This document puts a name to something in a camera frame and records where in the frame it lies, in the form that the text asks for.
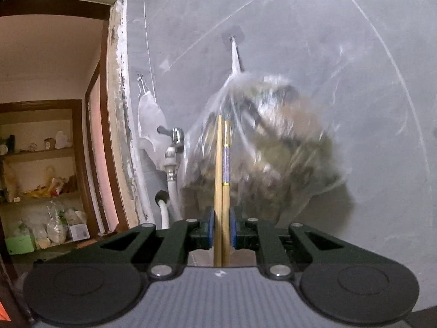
wooden shelf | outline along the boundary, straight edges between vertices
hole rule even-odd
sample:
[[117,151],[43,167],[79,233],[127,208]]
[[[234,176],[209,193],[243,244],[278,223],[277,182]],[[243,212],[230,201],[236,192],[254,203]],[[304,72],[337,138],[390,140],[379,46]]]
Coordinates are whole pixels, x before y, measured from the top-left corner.
[[35,204],[43,203],[45,201],[50,201],[50,200],[66,200],[66,199],[75,198],[78,196],[80,196],[79,191],[71,192],[69,194],[61,194],[59,196],[53,196],[53,197],[40,197],[40,198],[22,197],[20,202],[6,202],[6,203],[0,204],[0,209],[14,208],[17,206],[24,206],[24,205],[35,205]]
[[74,148],[62,148],[53,150],[37,150],[34,152],[21,152],[15,154],[6,154],[0,156],[1,160],[7,160],[8,163],[24,163],[27,161],[66,158],[74,156]]

pink wall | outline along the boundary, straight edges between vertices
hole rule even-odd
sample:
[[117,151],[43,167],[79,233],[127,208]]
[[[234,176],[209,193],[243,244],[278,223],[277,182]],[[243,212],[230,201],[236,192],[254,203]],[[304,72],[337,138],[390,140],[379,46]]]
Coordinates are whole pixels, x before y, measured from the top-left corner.
[[106,167],[106,158],[104,156],[99,85],[100,77],[97,78],[97,81],[91,90],[90,102],[88,104],[90,110],[91,138],[104,212],[108,221],[109,230],[114,230],[115,226],[119,223],[119,219],[115,211],[114,199],[112,197],[111,185],[109,183],[108,168]]

orange object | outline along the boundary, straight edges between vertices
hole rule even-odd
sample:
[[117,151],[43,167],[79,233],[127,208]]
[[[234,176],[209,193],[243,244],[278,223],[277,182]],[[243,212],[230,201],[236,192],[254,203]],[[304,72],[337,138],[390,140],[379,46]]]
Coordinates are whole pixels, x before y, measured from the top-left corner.
[[4,309],[1,302],[0,302],[0,321],[9,321],[10,322],[10,318],[7,315],[6,310]]

white hose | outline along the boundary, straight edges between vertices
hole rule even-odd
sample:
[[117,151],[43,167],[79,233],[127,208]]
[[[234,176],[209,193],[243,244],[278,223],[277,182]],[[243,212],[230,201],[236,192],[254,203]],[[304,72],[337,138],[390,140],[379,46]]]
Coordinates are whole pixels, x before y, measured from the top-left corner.
[[168,208],[166,203],[163,200],[158,201],[158,205],[161,209],[161,229],[169,229],[170,228],[170,220],[168,218]]
[[168,195],[170,196],[171,207],[173,208],[173,219],[180,221],[182,219],[182,208],[179,202],[178,183],[176,181],[168,181]]

chopstick label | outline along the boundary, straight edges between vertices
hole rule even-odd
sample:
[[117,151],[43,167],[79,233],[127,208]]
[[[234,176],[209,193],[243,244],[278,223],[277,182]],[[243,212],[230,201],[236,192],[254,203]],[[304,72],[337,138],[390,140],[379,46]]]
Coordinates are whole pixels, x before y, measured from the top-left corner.
[[229,144],[223,147],[223,186],[229,186],[231,182],[231,152]]

